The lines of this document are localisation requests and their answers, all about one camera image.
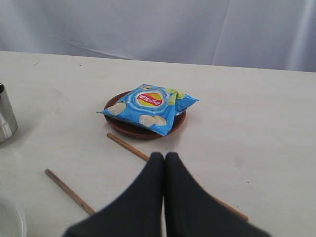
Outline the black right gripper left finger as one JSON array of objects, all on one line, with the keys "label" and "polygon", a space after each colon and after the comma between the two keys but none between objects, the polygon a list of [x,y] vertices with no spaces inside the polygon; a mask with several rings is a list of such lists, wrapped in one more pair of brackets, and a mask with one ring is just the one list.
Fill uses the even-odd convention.
[{"label": "black right gripper left finger", "polygon": [[152,153],[132,184],[113,202],[70,226],[66,237],[161,236],[164,158]]}]

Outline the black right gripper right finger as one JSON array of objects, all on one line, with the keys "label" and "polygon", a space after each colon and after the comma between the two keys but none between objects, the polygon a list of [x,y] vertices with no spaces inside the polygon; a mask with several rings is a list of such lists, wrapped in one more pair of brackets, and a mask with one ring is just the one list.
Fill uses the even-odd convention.
[{"label": "black right gripper right finger", "polygon": [[164,162],[164,212],[169,237],[268,237],[212,198],[177,153]]}]

